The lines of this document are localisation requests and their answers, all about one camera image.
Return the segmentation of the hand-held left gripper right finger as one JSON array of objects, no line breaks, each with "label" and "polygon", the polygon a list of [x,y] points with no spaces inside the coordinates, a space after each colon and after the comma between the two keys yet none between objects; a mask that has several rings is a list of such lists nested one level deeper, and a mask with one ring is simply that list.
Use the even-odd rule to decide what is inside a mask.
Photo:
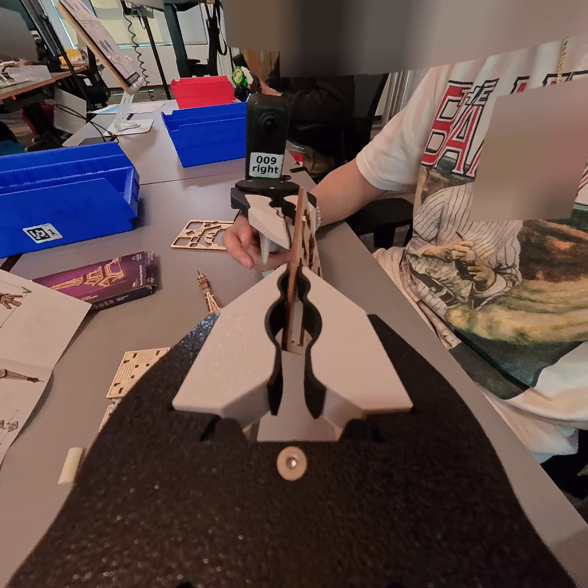
[{"label": "hand-held left gripper right finger", "polygon": [[313,418],[344,429],[413,403],[366,312],[308,268],[298,269],[305,350],[305,403]]}]

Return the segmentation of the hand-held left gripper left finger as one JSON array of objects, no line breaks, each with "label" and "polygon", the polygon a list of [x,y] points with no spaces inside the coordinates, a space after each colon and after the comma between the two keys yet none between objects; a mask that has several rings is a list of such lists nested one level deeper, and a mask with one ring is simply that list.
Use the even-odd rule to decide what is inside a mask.
[{"label": "hand-held left gripper left finger", "polygon": [[173,399],[176,410],[237,420],[242,427],[277,415],[289,268],[280,266],[219,314]]}]

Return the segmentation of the wooden puzzle part sheet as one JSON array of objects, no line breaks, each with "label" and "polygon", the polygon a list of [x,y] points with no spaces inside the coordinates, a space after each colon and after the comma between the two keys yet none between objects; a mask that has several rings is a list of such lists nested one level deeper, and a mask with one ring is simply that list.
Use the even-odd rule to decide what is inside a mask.
[{"label": "wooden puzzle part sheet", "polygon": [[292,248],[289,264],[288,288],[285,300],[285,325],[282,332],[282,349],[303,355],[310,337],[303,327],[303,305],[296,282],[298,268],[308,268],[322,277],[322,267],[316,243],[317,212],[310,194],[300,187],[293,225]]},{"label": "wooden puzzle part sheet", "polygon": [[202,251],[225,251],[220,235],[233,221],[190,220],[174,239],[172,248]]}]

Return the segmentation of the grey desk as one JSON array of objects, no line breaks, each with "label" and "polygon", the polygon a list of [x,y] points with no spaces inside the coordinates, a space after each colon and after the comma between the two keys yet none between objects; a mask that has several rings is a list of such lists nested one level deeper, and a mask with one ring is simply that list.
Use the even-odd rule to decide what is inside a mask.
[{"label": "grey desk", "polygon": [[[139,227],[131,232],[26,254],[13,273],[50,275],[119,254],[154,251],[160,289],[152,296],[88,315],[1,467],[1,587],[35,547],[67,498],[58,484],[71,447],[91,447],[107,408],[107,390],[127,350],[171,347],[205,318],[196,271],[227,305],[259,278],[223,252],[184,251],[171,243],[190,219],[231,220],[237,174],[175,180],[140,188]],[[587,525],[538,462],[430,332],[347,224],[319,232],[324,278],[375,313],[455,388],[483,426],[518,499],[542,539],[580,586],[587,587]]]}]

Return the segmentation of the blue storage bin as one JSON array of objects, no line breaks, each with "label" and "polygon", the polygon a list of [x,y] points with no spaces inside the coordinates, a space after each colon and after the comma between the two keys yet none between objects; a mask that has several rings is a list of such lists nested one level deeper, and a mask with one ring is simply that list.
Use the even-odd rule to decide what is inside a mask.
[{"label": "blue storage bin", "polygon": [[245,158],[246,109],[246,102],[238,102],[162,114],[182,166]]},{"label": "blue storage bin", "polygon": [[1,157],[1,258],[134,229],[139,176],[115,142]]}]

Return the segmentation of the wooden tower spire model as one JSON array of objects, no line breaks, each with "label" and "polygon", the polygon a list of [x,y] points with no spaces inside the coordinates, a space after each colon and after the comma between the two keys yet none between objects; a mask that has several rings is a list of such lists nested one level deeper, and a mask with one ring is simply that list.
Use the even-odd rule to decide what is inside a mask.
[{"label": "wooden tower spire model", "polygon": [[211,290],[208,278],[205,275],[203,275],[202,272],[200,272],[200,270],[198,270],[197,281],[205,296],[205,302],[208,307],[209,313],[220,313],[222,310],[222,306],[218,302],[214,292]]}]

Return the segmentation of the red storage bin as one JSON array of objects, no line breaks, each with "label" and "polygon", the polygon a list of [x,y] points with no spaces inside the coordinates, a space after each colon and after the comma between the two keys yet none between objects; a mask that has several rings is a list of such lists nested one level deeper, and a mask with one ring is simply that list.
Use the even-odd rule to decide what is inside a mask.
[{"label": "red storage bin", "polygon": [[172,80],[171,89],[180,109],[226,105],[235,99],[226,76],[183,77]]}]

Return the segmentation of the wooden tower base model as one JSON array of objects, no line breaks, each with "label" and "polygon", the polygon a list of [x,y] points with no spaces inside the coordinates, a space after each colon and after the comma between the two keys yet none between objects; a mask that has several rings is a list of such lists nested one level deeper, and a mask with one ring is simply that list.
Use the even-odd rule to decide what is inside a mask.
[{"label": "wooden tower base model", "polygon": [[143,375],[151,369],[169,351],[170,347],[157,349],[132,350],[124,353],[119,368],[107,392],[110,400],[105,415],[100,423],[101,431],[120,401],[133,388]]}]

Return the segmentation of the black office chair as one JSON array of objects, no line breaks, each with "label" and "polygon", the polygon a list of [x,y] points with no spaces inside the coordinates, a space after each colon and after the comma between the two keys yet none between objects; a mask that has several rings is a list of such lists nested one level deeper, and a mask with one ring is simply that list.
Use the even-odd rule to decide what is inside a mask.
[{"label": "black office chair", "polygon": [[397,228],[407,226],[403,242],[406,247],[412,237],[413,204],[403,198],[386,198],[366,205],[345,219],[357,236],[373,234],[375,248],[389,249],[393,246]]}]

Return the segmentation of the person's printed white t-shirt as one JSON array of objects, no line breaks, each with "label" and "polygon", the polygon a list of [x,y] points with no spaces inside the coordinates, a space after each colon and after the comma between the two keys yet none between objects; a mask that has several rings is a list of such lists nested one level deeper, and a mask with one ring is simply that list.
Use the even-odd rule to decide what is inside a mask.
[{"label": "person's printed white t-shirt", "polygon": [[540,462],[587,433],[587,172],[569,219],[470,206],[496,99],[587,77],[587,45],[565,44],[430,69],[356,158],[373,186],[416,188],[407,246],[374,257]]}]

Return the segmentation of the white board stand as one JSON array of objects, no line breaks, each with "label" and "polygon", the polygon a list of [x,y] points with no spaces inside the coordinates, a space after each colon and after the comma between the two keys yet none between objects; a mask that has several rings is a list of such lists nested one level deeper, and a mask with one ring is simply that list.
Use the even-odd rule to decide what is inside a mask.
[{"label": "white board stand", "polygon": [[139,119],[129,121],[130,107],[133,94],[124,92],[113,122],[107,128],[107,132],[113,136],[138,135],[151,130],[153,119]]}]

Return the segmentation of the purple puzzle box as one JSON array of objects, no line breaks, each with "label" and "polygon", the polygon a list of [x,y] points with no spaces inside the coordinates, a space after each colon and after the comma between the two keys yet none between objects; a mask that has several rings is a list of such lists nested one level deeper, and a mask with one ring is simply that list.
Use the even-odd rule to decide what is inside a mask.
[{"label": "purple puzzle box", "polygon": [[150,296],[158,284],[158,265],[154,252],[143,251],[33,282],[83,300],[97,312]]}]

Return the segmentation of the wooden display board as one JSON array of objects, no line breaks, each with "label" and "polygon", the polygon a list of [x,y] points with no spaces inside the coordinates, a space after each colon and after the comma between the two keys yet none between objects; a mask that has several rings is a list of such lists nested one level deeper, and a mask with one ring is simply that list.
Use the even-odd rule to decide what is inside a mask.
[{"label": "wooden display board", "polygon": [[125,92],[135,95],[145,84],[141,71],[114,40],[104,24],[84,1],[56,1],[62,16],[76,30],[77,37],[110,71]]}]

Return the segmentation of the small white wax stick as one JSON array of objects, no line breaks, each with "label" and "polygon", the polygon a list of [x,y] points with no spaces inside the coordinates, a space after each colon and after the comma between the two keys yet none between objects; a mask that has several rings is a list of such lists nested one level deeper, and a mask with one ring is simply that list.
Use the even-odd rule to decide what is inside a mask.
[{"label": "small white wax stick", "polygon": [[63,467],[58,479],[58,485],[71,484],[74,482],[79,467],[85,455],[83,447],[71,447],[68,449]]}]

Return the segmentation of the paper instruction sheet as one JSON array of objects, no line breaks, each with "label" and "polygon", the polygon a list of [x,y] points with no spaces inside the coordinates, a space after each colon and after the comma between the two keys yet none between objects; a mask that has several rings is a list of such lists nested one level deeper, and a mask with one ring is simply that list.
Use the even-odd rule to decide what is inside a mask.
[{"label": "paper instruction sheet", "polygon": [[91,305],[1,271],[1,461]]}]

